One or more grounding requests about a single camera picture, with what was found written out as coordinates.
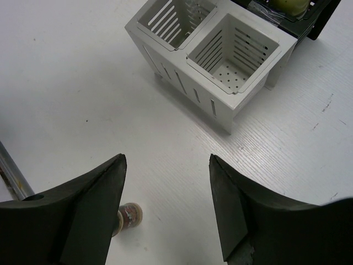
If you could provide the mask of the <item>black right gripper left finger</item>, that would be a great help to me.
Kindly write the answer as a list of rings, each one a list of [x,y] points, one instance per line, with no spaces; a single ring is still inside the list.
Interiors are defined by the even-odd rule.
[[[22,201],[1,203],[2,264],[104,264],[126,178],[126,157]]]

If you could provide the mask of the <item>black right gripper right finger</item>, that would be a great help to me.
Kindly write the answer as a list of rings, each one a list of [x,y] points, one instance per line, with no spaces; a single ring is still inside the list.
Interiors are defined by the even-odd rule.
[[[352,199],[314,205],[274,192],[217,155],[210,185],[227,264],[351,264]]]

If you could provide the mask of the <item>black lid spice jar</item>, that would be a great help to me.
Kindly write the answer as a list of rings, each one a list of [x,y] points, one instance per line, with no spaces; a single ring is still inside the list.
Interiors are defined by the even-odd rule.
[[[143,219],[143,211],[137,203],[126,203],[119,206],[114,219],[112,237],[123,230],[138,226]]]

